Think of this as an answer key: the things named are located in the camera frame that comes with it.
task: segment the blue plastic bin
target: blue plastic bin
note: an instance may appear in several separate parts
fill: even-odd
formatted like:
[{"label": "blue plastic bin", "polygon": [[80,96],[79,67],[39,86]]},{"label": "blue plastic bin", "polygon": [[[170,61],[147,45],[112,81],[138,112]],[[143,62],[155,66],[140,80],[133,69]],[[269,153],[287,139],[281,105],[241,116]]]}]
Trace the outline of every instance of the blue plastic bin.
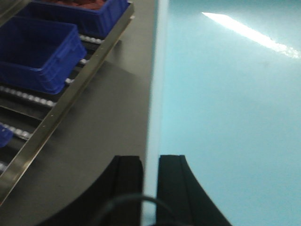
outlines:
[{"label": "blue plastic bin", "polygon": [[0,28],[0,82],[57,94],[86,55],[74,24],[14,17]]},{"label": "blue plastic bin", "polygon": [[91,10],[33,0],[19,15],[76,24],[80,33],[104,38],[128,5],[127,0],[107,0],[99,10]]},{"label": "blue plastic bin", "polygon": [[13,132],[0,125],[0,147],[4,147],[13,137]]}]

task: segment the red item in bin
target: red item in bin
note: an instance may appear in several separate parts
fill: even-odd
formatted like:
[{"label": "red item in bin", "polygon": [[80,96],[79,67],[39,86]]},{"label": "red item in bin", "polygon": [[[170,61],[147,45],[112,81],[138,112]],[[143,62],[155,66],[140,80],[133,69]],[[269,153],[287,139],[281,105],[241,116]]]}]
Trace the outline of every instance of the red item in bin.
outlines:
[{"label": "red item in bin", "polygon": [[43,0],[45,2],[52,2],[68,6],[76,6],[81,8],[99,10],[105,3],[105,0],[74,0],[74,1],[61,1],[61,0]]}]

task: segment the roller conveyor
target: roller conveyor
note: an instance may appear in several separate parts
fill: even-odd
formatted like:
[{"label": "roller conveyor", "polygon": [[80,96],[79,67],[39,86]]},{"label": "roller conveyor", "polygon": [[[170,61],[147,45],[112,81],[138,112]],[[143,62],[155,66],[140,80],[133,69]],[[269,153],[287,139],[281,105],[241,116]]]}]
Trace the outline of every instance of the roller conveyor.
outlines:
[{"label": "roller conveyor", "polygon": [[132,20],[133,12],[133,4],[130,4],[104,40],[80,35],[88,54],[66,79],[65,88],[59,94],[49,95],[0,84],[0,123],[14,133],[0,154],[2,168],[6,167],[0,175],[0,205],[89,84]]}]

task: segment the gray workbench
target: gray workbench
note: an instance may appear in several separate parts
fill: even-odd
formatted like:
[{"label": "gray workbench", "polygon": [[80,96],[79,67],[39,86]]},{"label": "gray workbench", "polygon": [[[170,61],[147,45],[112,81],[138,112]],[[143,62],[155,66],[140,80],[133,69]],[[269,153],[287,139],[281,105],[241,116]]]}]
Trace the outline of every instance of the gray workbench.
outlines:
[{"label": "gray workbench", "polygon": [[0,225],[33,226],[85,191],[115,155],[144,160],[154,1],[135,19],[0,208]]}]

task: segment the glossy floor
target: glossy floor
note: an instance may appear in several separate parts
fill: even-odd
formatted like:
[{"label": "glossy floor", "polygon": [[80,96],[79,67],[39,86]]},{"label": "glossy floor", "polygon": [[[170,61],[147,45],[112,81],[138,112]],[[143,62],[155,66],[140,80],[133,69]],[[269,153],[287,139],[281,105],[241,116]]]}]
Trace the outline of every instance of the glossy floor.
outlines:
[{"label": "glossy floor", "polygon": [[233,226],[301,222],[300,15],[300,1],[170,1],[160,154],[186,155]]}]

